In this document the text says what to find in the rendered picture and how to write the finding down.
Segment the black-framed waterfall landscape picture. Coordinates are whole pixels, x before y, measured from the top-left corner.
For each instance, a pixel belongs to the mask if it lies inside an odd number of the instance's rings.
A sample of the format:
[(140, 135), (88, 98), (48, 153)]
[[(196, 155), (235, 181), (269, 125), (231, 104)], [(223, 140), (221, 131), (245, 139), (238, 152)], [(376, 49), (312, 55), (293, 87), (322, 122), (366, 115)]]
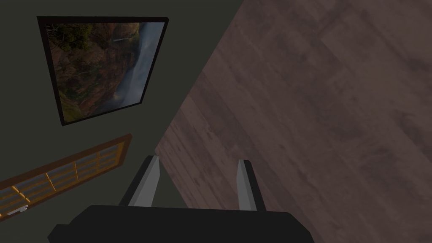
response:
[(38, 16), (62, 126), (143, 102), (169, 18)]

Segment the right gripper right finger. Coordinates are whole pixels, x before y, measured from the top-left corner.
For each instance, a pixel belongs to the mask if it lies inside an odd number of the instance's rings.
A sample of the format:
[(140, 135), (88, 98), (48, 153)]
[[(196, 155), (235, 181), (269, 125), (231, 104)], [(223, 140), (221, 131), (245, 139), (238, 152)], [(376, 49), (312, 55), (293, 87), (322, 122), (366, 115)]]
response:
[(249, 160), (240, 159), (238, 161), (236, 181), (239, 210), (266, 211), (257, 178)]

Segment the wooden-framed window with grid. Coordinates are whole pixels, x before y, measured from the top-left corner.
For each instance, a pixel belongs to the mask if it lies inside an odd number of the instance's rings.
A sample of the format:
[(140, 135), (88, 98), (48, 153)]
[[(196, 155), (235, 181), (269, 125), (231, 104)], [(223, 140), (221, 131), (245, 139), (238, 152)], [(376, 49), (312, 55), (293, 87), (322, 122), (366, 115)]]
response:
[(123, 165), (132, 134), (0, 181), (0, 222)]

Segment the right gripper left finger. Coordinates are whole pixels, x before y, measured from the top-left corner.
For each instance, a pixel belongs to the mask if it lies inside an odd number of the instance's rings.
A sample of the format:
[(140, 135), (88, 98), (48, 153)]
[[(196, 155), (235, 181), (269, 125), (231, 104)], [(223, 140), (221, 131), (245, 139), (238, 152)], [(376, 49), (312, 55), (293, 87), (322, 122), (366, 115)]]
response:
[(160, 178), (159, 157), (147, 156), (122, 197), (120, 206), (151, 207)]

